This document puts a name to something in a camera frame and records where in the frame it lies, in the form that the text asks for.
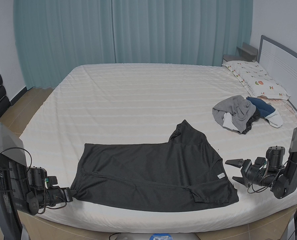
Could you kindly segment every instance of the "gray garment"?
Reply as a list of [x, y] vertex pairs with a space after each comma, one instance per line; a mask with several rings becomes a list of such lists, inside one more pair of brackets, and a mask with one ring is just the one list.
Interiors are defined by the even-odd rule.
[[242, 133], [246, 129], [247, 121], [255, 113], [255, 110], [255, 105], [241, 95], [237, 95], [217, 103], [212, 109], [212, 114], [215, 121], [220, 126], [223, 126], [224, 114], [226, 112], [230, 113], [232, 115], [232, 123]]

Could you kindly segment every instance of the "tiled floor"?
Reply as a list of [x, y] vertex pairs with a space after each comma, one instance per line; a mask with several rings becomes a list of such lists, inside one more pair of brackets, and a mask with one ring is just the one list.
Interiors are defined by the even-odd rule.
[[[20, 136], [38, 108], [47, 99], [52, 89], [31, 89], [10, 107], [0, 118], [0, 122]], [[278, 240], [296, 207], [290, 207], [261, 220], [223, 230], [197, 233], [202, 240]], [[110, 233], [84, 230], [47, 221], [19, 212], [32, 240], [108, 240]]]

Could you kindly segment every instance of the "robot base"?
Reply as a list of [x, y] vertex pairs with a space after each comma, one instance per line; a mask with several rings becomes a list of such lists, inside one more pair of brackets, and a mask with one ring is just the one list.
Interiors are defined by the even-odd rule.
[[121, 233], [116, 240], [200, 240], [194, 233], [144, 234]]

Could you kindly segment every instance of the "white headboard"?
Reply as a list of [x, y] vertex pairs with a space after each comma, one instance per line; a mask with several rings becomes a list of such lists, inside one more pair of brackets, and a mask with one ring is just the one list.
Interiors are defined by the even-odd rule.
[[263, 35], [257, 61], [284, 87], [297, 110], [297, 53]]

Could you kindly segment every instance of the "curtain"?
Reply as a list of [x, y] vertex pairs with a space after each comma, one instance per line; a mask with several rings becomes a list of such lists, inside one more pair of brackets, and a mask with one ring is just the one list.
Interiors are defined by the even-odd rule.
[[27, 89], [56, 87], [75, 67], [115, 63], [112, 0], [14, 0]]
[[220, 66], [249, 43], [253, 0], [112, 0], [116, 62]]
[[27, 88], [55, 87], [76, 66], [220, 66], [249, 43], [253, 0], [14, 0]]

